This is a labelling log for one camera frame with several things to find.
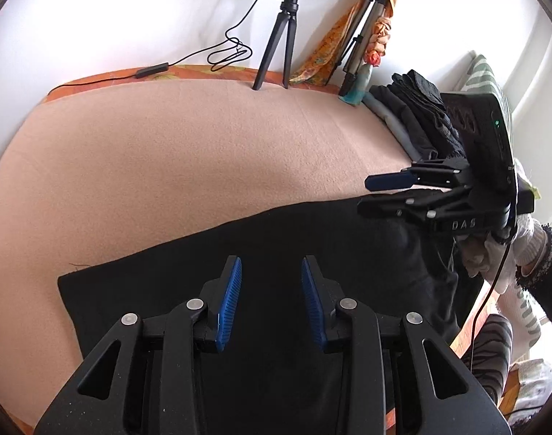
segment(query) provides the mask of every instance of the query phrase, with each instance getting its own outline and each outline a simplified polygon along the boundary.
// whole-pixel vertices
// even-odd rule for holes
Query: blue gripper pad
[[[242,260],[236,257],[230,270],[226,292],[217,313],[216,347],[219,352],[223,351],[230,339],[241,286]]]
[[[316,284],[314,283],[312,271],[310,270],[310,264],[306,258],[302,260],[301,281],[313,341],[324,350],[328,344],[324,327],[324,311],[322,310],[322,304],[318,296]]]
[[[369,191],[405,190],[417,183],[419,177],[409,171],[370,175],[365,180],[365,188]]]

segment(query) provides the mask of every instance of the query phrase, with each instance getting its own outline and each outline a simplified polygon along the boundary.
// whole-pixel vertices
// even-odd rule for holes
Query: orange scarf
[[[310,55],[308,60],[303,63],[290,77],[290,83],[311,83],[317,86],[323,86],[330,77],[335,68],[335,60],[341,48],[341,41],[347,35],[349,26],[357,13],[363,0],[359,0],[353,7],[346,12],[324,36],[316,50]],[[397,0],[387,0],[384,13],[375,22],[373,34],[363,56],[366,63],[372,66],[380,65],[380,58],[385,54],[387,42],[391,37],[391,18],[395,9]]]

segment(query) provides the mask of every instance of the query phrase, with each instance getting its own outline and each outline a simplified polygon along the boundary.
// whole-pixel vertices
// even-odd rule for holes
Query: striped pillow
[[[498,85],[494,77],[494,71],[489,66],[487,59],[483,55],[478,55],[472,60],[467,74],[460,80],[455,87],[455,91],[475,91],[480,93],[493,93],[498,98],[499,105],[502,108],[503,120],[506,124],[507,136],[512,143],[512,111],[507,102],[506,95]]]

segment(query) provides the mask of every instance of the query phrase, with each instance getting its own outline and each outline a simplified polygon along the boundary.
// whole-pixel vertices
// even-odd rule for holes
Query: black screen device
[[[441,94],[466,157],[414,162],[400,172],[371,175],[361,200],[365,218],[398,217],[432,233],[462,235],[510,229],[534,210],[534,193],[516,176],[502,110],[491,93]],[[414,185],[443,190],[413,189]],[[388,194],[388,190],[402,190]]]
[[[514,195],[514,159],[502,110],[490,93],[441,93],[474,177],[501,195]]]

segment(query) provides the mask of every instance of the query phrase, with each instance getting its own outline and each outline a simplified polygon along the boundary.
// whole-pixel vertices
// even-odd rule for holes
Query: black cable
[[[535,405],[534,407],[523,407],[522,409],[516,409],[515,411],[512,411],[511,413],[508,413],[508,414],[504,414],[503,416],[510,417],[512,414],[515,414],[515,413],[520,413],[523,411],[535,411],[536,409],[541,409],[542,407],[544,407],[544,404]]]
[[[506,251],[503,253],[502,261],[499,264],[498,272],[495,275],[494,280],[492,281],[492,285],[490,286],[490,290],[488,291],[486,298],[484,299],[484,302],[481,304],[480,308],[478,309],[477,313],[475,314],[475,317],[473,318],[473,324],[471,325],[471,353],[469,357],[469,371],[471,374],[473,374],[473,348],[474,348],[474,341],[475,341],[475,326],[477,324],[477,318],[480,316],[481,312],[483,311],[484,307],[488,303],[492,293],[494,292],[494,288],[496,284],[498,283],[499,276],[502,272],[503,264],[506,263],[507,254],[510,252],[510,247],[512,246],[512,240],[511,237],[513,237],[513,234],[510,234],[510,239],[507,241],[506,245]]]
[[[252,48],[250,46],[244,44],[237,37],[229,36],[228,33],[231,30],[236,29],[238,26],[240,26],[240,24],[243,23],[243,21],[251,13],[252,9],[254,9],[254,6],[256,6],[257,2],[258,2],[258,0],[254,0],[254,2],[252,3],[252,6],[250,6],[248,11],[246,11],[246,14],[239,21],[239,23],[237,23],[235,26],[232,26],[231,28],[226,29],[226,31],[224,33],[225,39],[222,42],[220,42],[219,44],[215,44],[213,46],[209,46],[209,47],[206,47],[204,49],[200,49],[196,52],[192,52],[191,54],[188,54],[185,57],[182,57],[181,59],[179,59],[178,61],[173,62],[173,63],[165,62],[165,63],[160,63],[159,65],[153,65],[153,66],[149,66],[149,67],[140,68],[134,74],[127,75],[125,77],[103,78],[103,79],[100,79],[100,80],[95,80],[94,82],[84,82],[84,83],[63,83],[63,84],[55,86],[53,89],[51,89],[51,91],[49,91],[49,94],[51,94],[57,88],[60,88],[60,87],[63,87],[63,86],[93,85],[94,83],[108,82],[110,80],[126,80],[128,78],[143,78],[147,75],[157,74],[157,73],[160,73],[160,72],[166,72],[167,70],[169,70],[169,67],[171,67],[172,65],[177,65],[179,62],[183,62],[184,60],[186,60],[190,57],[193,57],[194,55],[200,54],[200,53],[208,51],[210,49],[215,49],[217,47],[221,47],[224,44],[229,43],[229,42],[232,42],[233,45],[230,46],[230,47],[226,47],[224,49],[216,50],[216,51],[210,53],[207,56],[207,63],[209,63],[211,65],[210,71],[211,72],[217,72],[218,70],[221,70],[221,69],[227,67],[228,65],[231,65],[232,63],[242,62],[244,60],[247,60],[254,53],[252,51]],[[229,51],[229,50],[234,50],[235,52],[233,54],[226,55],[224,58],[219,59],[216,62],[214,62],[213,60],[210,59],[210,57],[212,57],[213,55],[221,54],[222,52],[226,52],[226,51]]]
[[[230,47],[226,47],[225,49],[220,49],[220,50],[216,50],[212,53],[210,53],[208,56],[207,56],[207,63],[209,63],[211,65],[211,69],[210,71],[212,72],[217,72],[218,70],[221,70],[223,69],[224,67],[227,67],[228,65],[231,65],[232,63],[235,63],[235,62],[242,62],[244,60],[247,60],[249,59],[252,54],[254,53],[252,51],[252,48],[246,44],[244,44],[241,40],[239,40],[237,37],[234,37],[234,36],[228,36],[228,33],[233,30],[233,29],[236,29],[238,26],[240,26],[240,24],[243,23],[243,21],[248,17],[248,15],[250,14],[250,12],[252,11],[252,9],[254,9],[254,6],[256,6],[256,3],[258,2],[258,0],[254,0],[254,2],[252,3],[252,6],[250,6],[250,8],[248,9],[248,11],[246,11],[246,14],[243,16],[243,18],[239,21],[239,23],[237,23],[235,26],[232,26],[231,28],[229,29],[226,29],[225,33],[224,33],[224,37],[225,39],[220,42],[219,44],[215,44],[213,46],[209,46],[209,47],[206,47],[205,49],[201,49],[199,51],[196,51],[196,52],[192,52],[191,54],[189,55],[186,55],[185,57],[182,57],[181,59],[179,59],[178,61],[176,62],[173,62],[173,63],[170,63],[169,65],[177,65],[179,62],[183,62],[185,59],[187,58],[190,58],[192,57],[193,55],[196,55],[196,54],[200,54],[201,52],[205,52],[207,50],[210,50],[210,49],[215,49],[217,47],[221,47],[223,46],[224,44],[226,43],[229,43],[229,42],[232,42],[234,45],[233,46],[230,46]],[[220,59],[216,62],[214,62],[213,60],[210,59],[210,57],[212,57],[213,55],[216,55],[216,54],[220,54],[222,52],[226,52],[226,51],[229,51],[229,50],[235,50],[236,52],[233,53],[233,54],[230,54],[226,57],[224,57],[223,59]]]
[[[84,83],[63,83],[62,85],[55,86],[51,91],[49,91],[49,94],[51,94],[54,90],[57,88],[63,87],[63,86],[84,86],[84,85],[93,85],[94,83],[100,83],[100,82],[108,82],[109,80],[125,80],[127,78],[133,78],[135,74],[127,75],[125,77],[116,77],[116,78],[102,78],[100,80],[95,80],[94,82],[84,82]]]

